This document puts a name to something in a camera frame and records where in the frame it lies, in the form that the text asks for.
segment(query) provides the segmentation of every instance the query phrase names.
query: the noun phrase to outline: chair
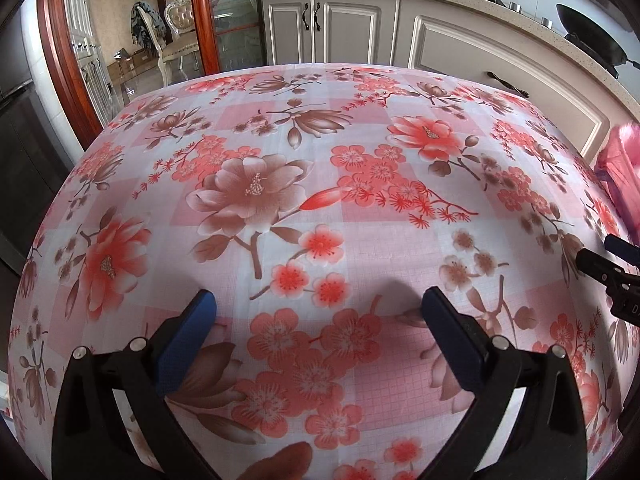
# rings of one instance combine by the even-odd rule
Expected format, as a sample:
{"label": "chair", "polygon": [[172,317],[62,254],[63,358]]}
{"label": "chair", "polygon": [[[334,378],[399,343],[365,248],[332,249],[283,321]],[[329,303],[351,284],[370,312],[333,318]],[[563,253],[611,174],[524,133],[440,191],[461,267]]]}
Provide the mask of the chair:
{"label": "chair", "polygon": [[[164,20],[172,30],[172,36],[179,38],[181,34],[189,34],[195,30],[193,6],[191,0],[174,0],[164,8]],[[198,59],[194,60],[194,69],[198,69]]]}
{"label": "chair", "polygon": [[172,59],[177,59],[179,57],[180,69],[182,69],[182,56],[186,56],[187,54],[200,49],[198,46],[196,32],[193,31],[183,34],[173,43],[163,46],[164,41],[161,44],[158,40],[158,34],[156,33],[156,28],[154,27],[151,16],[145,12],[142,7],[137,7],[136,9],[140,16],[142,16],[146,28],[149,31],[149,35],[151,36],[151,40],[154,42],[154,46],[158,52],[158,68],[162,75],[162,86],[167,87],[171,84],[171,70],[167,68],[166,64]]}

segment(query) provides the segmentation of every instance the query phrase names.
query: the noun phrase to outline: table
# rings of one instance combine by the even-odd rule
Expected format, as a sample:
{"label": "table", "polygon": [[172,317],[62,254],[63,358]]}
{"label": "table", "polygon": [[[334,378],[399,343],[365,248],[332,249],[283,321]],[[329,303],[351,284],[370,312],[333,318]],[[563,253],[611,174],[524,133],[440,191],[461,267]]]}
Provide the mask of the table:
{"label": "table", "polygon": [[575,268],[608,233],[627,238],[593,171],[528,101],[489,87],[305,64],[140,96],[69,175],[24,268],[18,439],[50,475],[72,350],[121,349],[206,288],[218,318],[166,401],[223,478],[305,440],[310,478],[413,479],[472,400],[417,311],[438,285],[490,335],[564,346],[593,472],[639,352]]}

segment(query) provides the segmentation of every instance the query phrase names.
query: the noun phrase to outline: black frying pan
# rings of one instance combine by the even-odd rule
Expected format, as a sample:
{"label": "black frying pan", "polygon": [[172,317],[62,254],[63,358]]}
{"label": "black frying pan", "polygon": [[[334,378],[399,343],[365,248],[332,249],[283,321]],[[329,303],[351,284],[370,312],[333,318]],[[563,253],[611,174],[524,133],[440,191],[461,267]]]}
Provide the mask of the black frying pan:
{"label": "black frying pan", "polygon": [[613,66],[633,63],[640,69],[640,63],[631,61],[625,51],[600,25],[571,7],[557,4],[558,16],[562,26],[569,34],[575,34],[587,46],[595,50],[607,63]]}

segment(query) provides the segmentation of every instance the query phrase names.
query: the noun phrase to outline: tablecloth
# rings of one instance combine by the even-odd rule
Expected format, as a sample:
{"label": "tablecloth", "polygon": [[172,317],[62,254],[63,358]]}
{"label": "tablecloth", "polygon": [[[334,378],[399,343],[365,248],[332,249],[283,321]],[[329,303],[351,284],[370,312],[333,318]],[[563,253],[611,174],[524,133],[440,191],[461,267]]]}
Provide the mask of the tablecloth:
{"label": "tablecloth", "polygon": [[18,439],[50,475],[72,350],[122,349],[206,288],[218,318],[166,402],[223,478],[304,440],[308,478],[413,479],[472,400],[417,311],[437,285],[490,335],[564,346],[593,472],[620,437],[639,351],[638,329],[575,267],[582,247],[606,254],[608,233],[628,239],[574,147],[489,87],[304,64],[140,96],[69,175],[24,267]]}

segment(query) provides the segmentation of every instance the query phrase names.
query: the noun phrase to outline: black cabinet handle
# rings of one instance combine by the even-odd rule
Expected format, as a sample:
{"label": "black cabinet handle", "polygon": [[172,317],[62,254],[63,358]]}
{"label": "black cabinet handle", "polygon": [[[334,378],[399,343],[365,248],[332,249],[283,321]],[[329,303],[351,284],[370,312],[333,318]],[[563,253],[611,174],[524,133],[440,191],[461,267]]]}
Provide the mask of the black cabinet handle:
{"label": "black cabinet handle", "polygon": [[302,23],[305,24],[306,30],[309,30],[309,24],[306,22],[306,18],[305,18],[305,13],[307,12],[308,8],[309,8],[309,4],[305,4],[305,10],[302,11]]}
{"label": "black cabinet handle", "polygon": [[491,79],[495,79],[496,81],[499,81],[503,86],[507,87],[509,90],[513,90],[514,92],[516,92],[516,94],[521,95],[522,97],[524,97],[525,99],[529,99],[529,92],[525,92],[524,90],[520,90],[519,88],[516,88],[515,86],[513,86],[511,83],[509,83],[508,81],[505,81],[504,79],[500,79],[497,75],[495,75],[493,72],[487,72],[486,73]]}
{"label": "black cabinet handle", "polygon": [[316,3],[316,10],[314,11],[314,23],[316,24],[316,30],[320,32],[320,23],[318,23],[318,10],[320,10],[320,2]]}

